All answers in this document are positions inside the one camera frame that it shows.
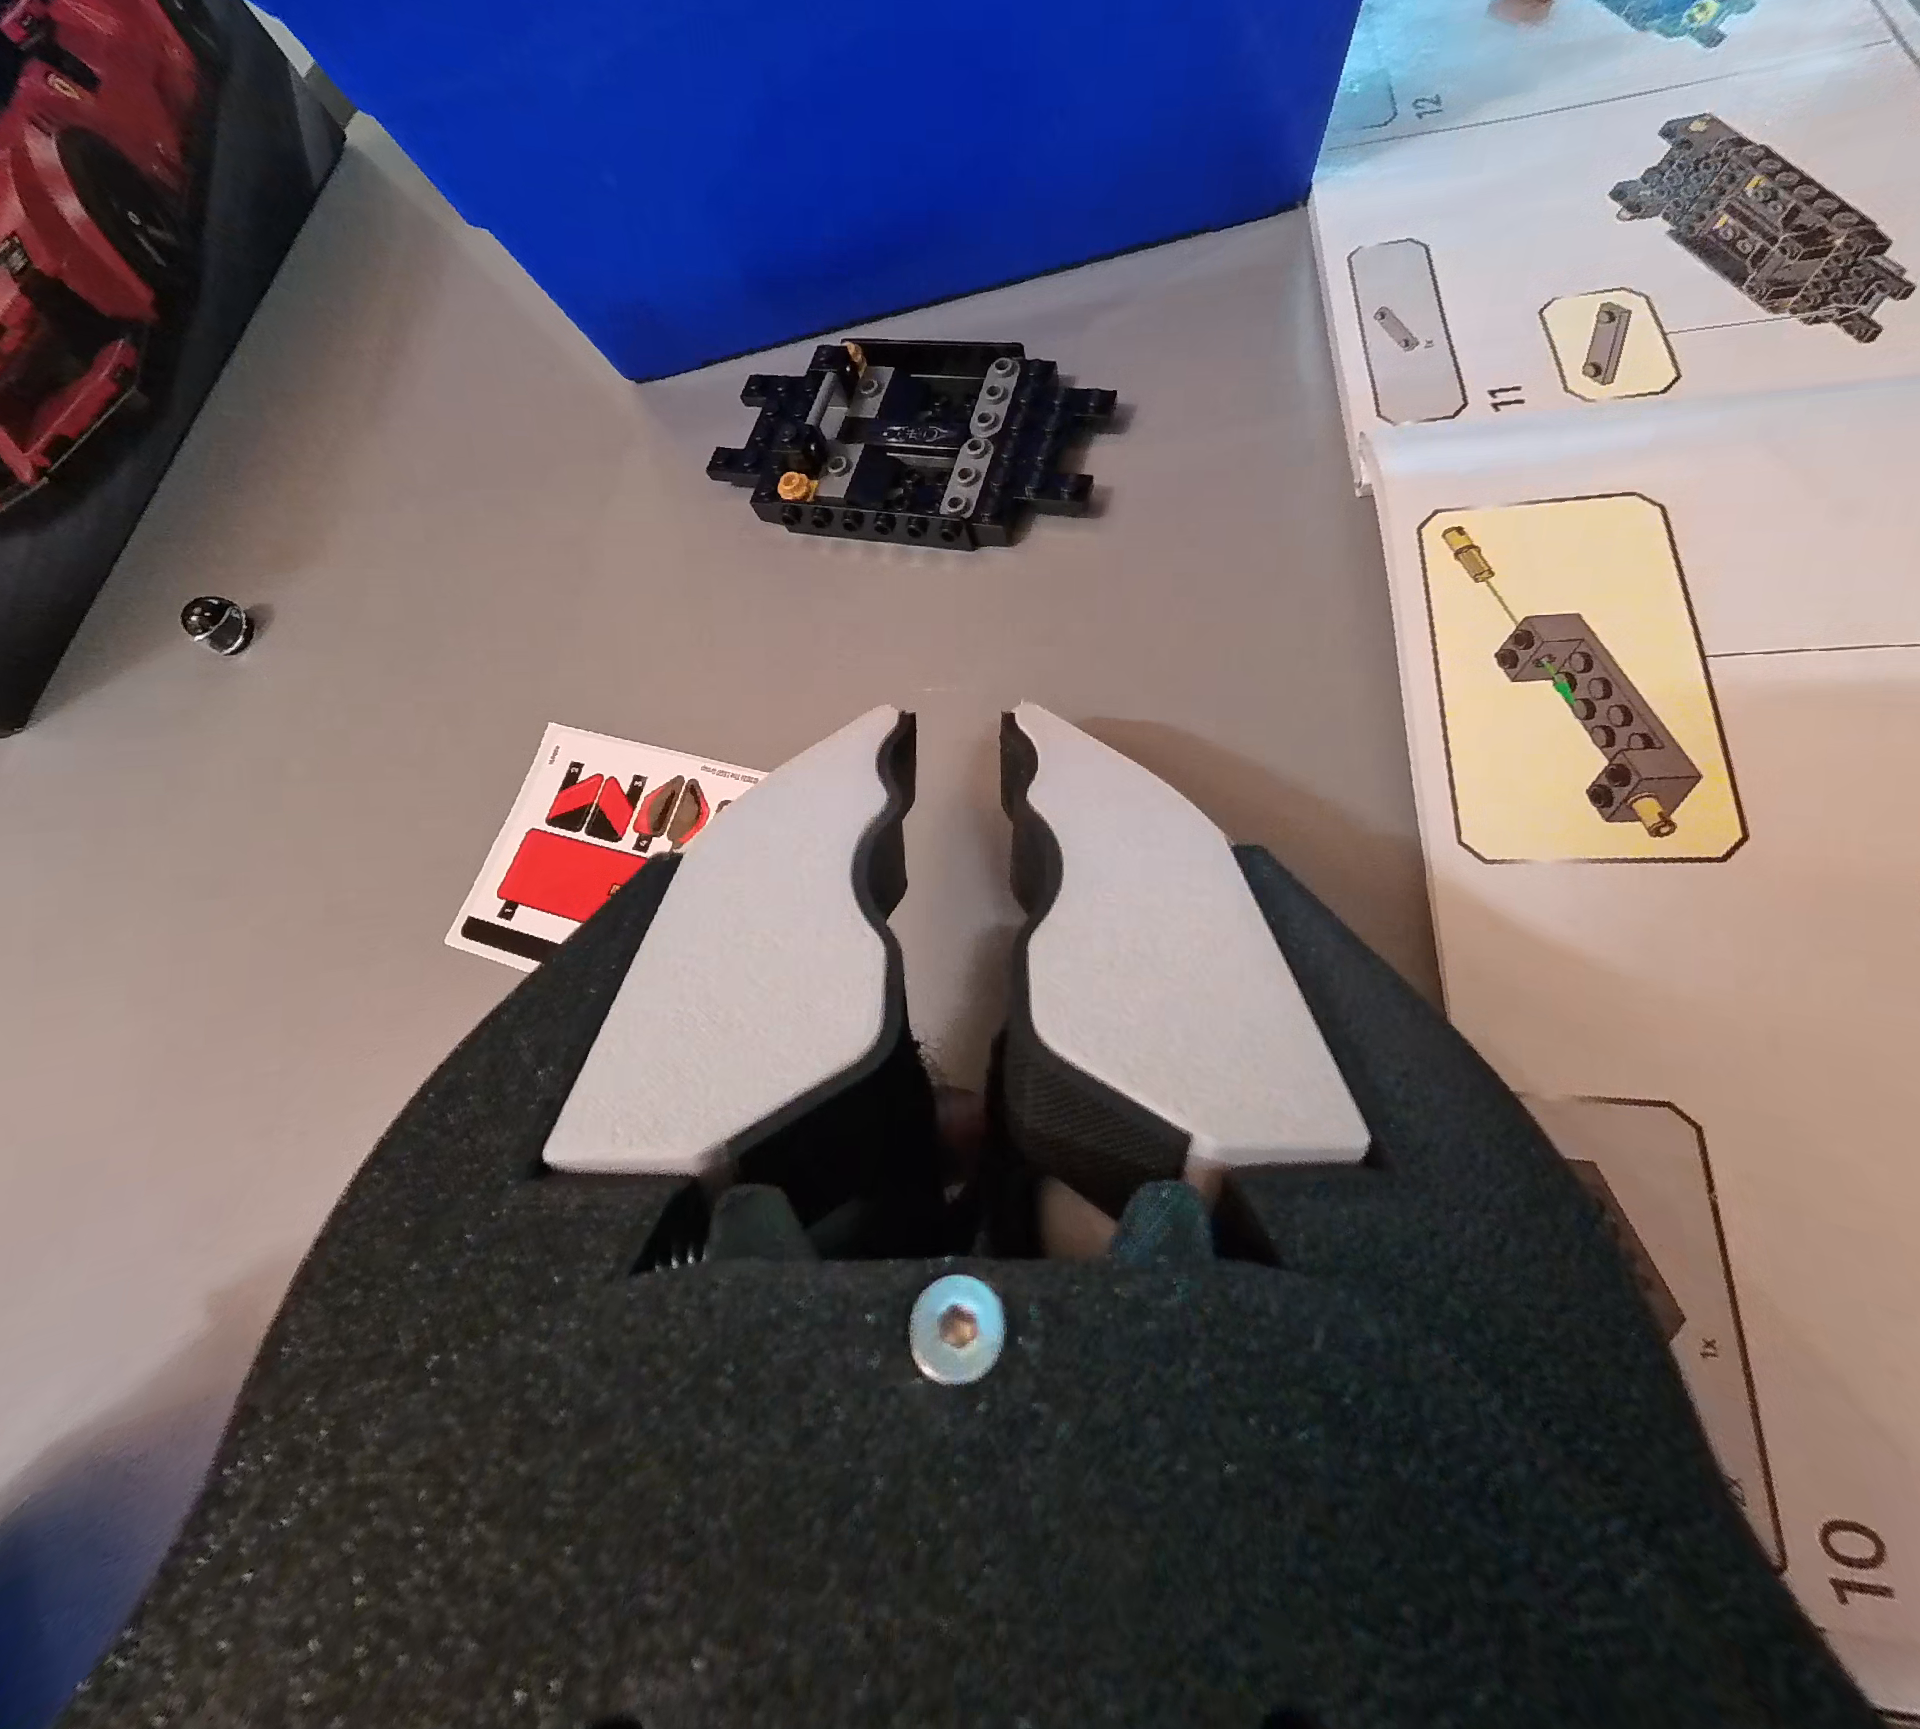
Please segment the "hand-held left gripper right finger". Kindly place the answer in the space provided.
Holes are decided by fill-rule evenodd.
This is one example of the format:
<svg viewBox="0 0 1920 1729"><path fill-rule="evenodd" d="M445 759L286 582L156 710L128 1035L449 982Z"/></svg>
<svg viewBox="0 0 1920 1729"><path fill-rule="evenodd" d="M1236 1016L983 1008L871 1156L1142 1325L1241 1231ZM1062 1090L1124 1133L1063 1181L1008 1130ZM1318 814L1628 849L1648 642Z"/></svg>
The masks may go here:
<svg viewBox="0 0 1920 1729"><path fill-rule="evenodd" d="M1371 1133L1210 816L1039 704L1002 719L1025 922L1004 1111L1049 1176L1355 1164Z"/></svg>

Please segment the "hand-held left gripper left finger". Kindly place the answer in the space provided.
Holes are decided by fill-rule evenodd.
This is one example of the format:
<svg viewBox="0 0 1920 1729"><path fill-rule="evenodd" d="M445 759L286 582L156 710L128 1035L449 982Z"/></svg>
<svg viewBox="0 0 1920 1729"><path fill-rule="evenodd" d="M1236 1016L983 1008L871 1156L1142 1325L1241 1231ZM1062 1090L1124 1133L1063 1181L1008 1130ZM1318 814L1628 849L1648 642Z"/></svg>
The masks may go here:
<svg viewBox="0 0 1920 1729"><path fill-rule="evenodd" d="M875 706L707 825L588 1047L546 1168L717 1170L887 1055L914 767L916 717Z"/></svg>

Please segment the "black lego chassis assembly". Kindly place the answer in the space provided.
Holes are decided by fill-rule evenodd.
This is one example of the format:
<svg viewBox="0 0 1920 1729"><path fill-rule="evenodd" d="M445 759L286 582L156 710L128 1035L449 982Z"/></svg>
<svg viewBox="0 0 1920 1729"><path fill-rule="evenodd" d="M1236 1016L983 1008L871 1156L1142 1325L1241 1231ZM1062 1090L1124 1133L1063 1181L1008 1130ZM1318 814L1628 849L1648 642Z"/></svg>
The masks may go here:
<svg viewBox="0 0 1920 1729"><path fill-rule="evenodd" d="M746 439L707 479L792 537L909 551L1016 545L1035 516L1088 516L1083 448L1115 390L1016 342L842 338L803 372L754 372Z"/></svg>

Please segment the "blue plastic bin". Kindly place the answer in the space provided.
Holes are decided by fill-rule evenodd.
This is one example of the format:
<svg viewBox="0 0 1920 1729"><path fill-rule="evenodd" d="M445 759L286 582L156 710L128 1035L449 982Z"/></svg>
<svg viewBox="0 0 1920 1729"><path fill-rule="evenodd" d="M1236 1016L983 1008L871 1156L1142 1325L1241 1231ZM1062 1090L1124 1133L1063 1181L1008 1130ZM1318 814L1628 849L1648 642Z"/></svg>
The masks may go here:
<svg viewBox="0 0 1920 1729"><path fill-rule="evenodd" d="M1301 200L1361 0L249 0L630 378Z"/></svg>

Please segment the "lego instruction booklet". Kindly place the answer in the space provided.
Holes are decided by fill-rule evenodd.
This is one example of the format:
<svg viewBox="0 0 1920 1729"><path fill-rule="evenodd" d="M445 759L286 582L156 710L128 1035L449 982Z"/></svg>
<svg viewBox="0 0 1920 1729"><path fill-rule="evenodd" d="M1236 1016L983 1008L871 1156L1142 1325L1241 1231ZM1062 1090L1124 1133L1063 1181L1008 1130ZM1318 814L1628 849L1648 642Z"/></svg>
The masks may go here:
<svg viewBox="0 0 1920 1729"><path fill-rule="evenodd" d="M1916 1725L1916 10L1361 0L1321 152L1448 1010Z"/></svg>

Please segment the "lego set box red car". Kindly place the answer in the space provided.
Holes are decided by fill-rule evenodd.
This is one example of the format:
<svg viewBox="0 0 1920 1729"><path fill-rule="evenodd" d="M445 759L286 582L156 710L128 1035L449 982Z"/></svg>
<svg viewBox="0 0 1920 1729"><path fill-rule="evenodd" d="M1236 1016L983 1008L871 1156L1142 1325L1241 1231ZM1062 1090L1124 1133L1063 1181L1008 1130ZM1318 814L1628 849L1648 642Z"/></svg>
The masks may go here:
<svg viewBox="0 0 1920 1729"><path fill-rule="evenodd" d="M299 234L344 128L242 0L1 0L1 734Z"/></svg>

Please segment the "red black sticker sheet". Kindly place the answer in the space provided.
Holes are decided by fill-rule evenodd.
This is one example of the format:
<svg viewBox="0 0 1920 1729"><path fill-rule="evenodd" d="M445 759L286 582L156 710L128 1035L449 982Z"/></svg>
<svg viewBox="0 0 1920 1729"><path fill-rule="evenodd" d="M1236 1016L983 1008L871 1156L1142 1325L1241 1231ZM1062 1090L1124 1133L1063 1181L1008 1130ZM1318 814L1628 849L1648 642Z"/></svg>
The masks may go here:
<svg viewBox="0 0 1920 1729"><path fill-rule="evenodd" d="M761 770L551 723L444 945L528 972Z"/></svg>

